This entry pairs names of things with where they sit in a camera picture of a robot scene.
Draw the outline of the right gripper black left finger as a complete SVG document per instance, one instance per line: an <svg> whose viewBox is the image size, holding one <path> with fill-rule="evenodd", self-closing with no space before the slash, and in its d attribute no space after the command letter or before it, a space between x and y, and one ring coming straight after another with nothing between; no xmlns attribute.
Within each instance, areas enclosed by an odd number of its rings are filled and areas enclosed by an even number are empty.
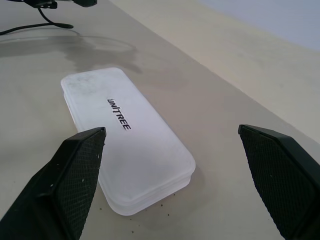
<svg viewBox="0 0 320 240"><path fill-rule="evenodd" d="M62 142L0 221L2 240L78 240L96 192L106 129Z"/></svg>

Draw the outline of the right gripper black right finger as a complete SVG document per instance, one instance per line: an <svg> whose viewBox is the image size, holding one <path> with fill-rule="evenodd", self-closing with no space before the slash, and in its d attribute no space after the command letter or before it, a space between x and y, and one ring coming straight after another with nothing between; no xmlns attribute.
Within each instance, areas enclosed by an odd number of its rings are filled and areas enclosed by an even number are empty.
<svg viewBox="0 0 320 240"><path fill-rule="evenodd" d="M320 165L292 137L238 127L254 186L286 240L320 238Z"/></svg>

